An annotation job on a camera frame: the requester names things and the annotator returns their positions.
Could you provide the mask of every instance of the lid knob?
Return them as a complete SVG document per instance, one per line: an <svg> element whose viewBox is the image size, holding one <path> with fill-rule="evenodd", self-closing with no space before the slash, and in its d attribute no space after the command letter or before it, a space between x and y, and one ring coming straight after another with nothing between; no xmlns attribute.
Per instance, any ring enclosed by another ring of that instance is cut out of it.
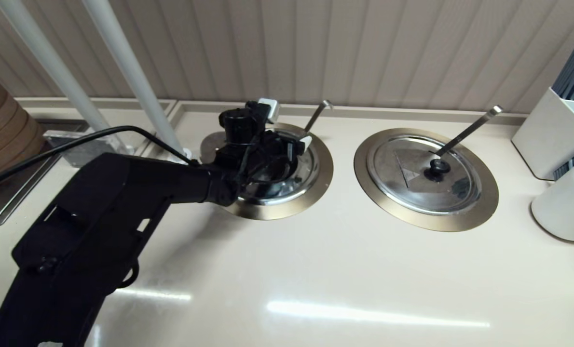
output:
<svg viewBox="0 0 574 347"><path fill-rule="evenodd" d="M443 175L450 172L450 164L445 160L431 160L431 167L424 170L424 177L433 182L443 181Z"/></svg>

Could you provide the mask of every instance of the metal tray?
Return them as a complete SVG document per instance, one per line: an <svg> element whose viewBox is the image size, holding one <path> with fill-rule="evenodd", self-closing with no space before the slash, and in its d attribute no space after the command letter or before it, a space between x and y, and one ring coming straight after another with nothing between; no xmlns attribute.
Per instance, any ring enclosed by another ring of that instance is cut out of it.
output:
<svg viewBox="0 0 574 347"><path fill-rule="evenodd" d="M37 119L37 121L45 130L84 132L88 129L88 123L84 120ZM45 143L41 152L48 151L49 149L51 149L51 146ZM52 156L0 184L0 226L4 224L11 213L15 211L15 208L22 202L23 198L25 198L59 158L59 155Z"/></svg>

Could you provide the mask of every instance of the white cup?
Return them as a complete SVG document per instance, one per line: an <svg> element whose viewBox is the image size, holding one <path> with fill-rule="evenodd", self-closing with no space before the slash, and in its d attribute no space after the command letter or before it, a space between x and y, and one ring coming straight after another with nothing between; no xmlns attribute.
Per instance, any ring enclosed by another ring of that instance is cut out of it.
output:
<svg viewBox="0 0 574 347"><path fill-rule="evenodd" d="M574 241L574 167L533 200L532 213L549 233Z"/></svg>

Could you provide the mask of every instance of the white container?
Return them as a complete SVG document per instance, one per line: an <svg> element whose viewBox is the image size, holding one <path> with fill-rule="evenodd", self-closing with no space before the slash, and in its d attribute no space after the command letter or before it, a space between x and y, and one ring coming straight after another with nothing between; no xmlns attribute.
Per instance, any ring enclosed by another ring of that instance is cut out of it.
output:
<svg viewBox="0 0 574 347"><path fill-rule="evenodd" d="M549 233L574 241L574 167L533 200L532 213Z"/></svg>
<svg viewBox="0 0 574 347"><path fill-rule="evenodd" d="M553 180L553 172L574 156L574 101L549 88L512 143L536 177Z"/></svg>

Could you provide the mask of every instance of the white pole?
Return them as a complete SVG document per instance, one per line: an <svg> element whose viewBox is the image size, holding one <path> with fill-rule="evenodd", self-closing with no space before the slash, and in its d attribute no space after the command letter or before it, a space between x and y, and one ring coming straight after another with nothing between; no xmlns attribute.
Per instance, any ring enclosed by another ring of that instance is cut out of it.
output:
<svg viewBox="0 0 574 347"><path fill-rule="evenodd" d="M38 62L47 70L56 85L68 97L89 126L95 131L109 127L106 119L84 92L73 74L66 67L60 56L42 33L34 18L27 11L21 0L0 0L0 9L22 38ZM118 138L122 148L124 143Z"/></svg>
<svg viewBox="0 0 574 347"><path fill-rule="evenodd" d="M113 55L113 59L124 74L128 85L152 121L159 138L178 152L185 154L173 128L167 121L163 108L152 91L150 82L144 75L137 57L135 57L135 53L124 35L117 17L115 17L109 0L83 0L83 3L102 39L107 44L111 55Z"/></svg>

